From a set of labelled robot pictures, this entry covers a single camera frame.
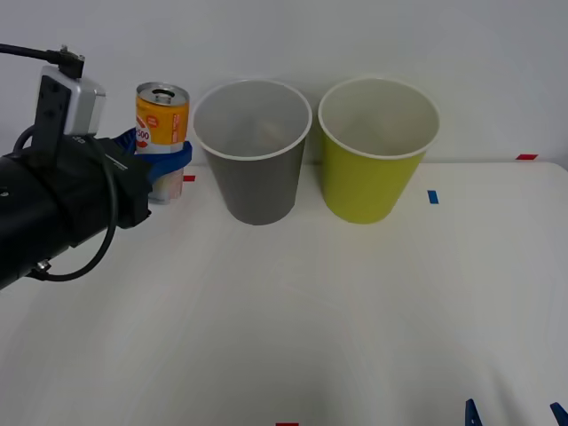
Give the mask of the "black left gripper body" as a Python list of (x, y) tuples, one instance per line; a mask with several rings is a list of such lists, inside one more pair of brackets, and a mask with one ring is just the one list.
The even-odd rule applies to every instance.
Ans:
[(129, 229), (149, 216), (149, 165), (126, 154), (110, 138), (64, 137), (56, 165), (46, 169), (44, 181), (62, 208), (70, 245), (75, 247), (104, 231), (110, 220), (110, 196), (100, 157), (103, 150), (114, 178), (118, 201), (117, 226)]

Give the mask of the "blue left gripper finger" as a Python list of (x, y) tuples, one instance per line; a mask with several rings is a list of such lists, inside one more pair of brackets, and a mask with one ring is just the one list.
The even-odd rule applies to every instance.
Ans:
[(150, 165), (150, 170), (147, 173), (147, 179), (151, 184), (154, 184), (158, 179), (182, 170), (190, 163), (192, 158), (193, 147), (189, 141), (185, 141), (182, 149), (175, 153), (149, 154), (147, 163)]
[(134, 155), (136, 153), (136, 129), (126, 130), (118, 137), (113, 138), (114, 143), (125, 155)]

